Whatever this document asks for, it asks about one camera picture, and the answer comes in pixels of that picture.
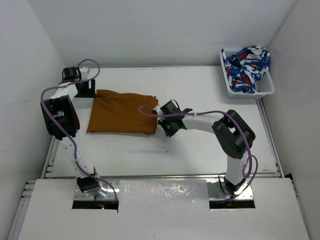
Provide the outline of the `brown trousers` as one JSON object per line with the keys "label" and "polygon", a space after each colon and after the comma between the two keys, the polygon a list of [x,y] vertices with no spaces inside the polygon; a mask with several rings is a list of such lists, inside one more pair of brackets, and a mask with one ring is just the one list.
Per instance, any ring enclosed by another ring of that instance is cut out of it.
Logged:
{"label": "brown trousers", "polygon": [[152,95],[98,89],[86,132],[154,135],[157,119],[141,114],[139,108],[154,108],[158,103],[158,99]]}

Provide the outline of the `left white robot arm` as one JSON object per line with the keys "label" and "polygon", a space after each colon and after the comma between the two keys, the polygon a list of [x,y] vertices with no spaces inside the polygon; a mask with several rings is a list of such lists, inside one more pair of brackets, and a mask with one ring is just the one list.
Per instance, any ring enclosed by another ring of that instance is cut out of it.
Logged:
{"label": "left white robot arm", "polygon": [[47,132],[68,154],[79,190],[95,200],[102,200],[108,192],[107,183],[80,146],[80,121],[73,105],[74,98],[95,97],[95,79],[88,78],[89,72],[87,67],[64,68],[58,86],[42,91],[40,106]]}

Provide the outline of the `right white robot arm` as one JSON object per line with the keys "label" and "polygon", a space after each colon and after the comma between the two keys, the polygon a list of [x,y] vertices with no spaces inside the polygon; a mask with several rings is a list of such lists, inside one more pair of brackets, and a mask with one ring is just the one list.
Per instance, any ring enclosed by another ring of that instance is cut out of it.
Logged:
{"label": "right white robot arm", "polygon": [[251,147],[256,135],[235,110],[218,111],[222,114],[219,118],[210,113],[196,113],[191,108],[181,110],[177,103],[170,100],[163,106],[156,106],[152,113],[158,115],[158,125],[168,137],[179,130],[199,130],[214,134],[227,155],[223,193],[236,195],[252,171]]}

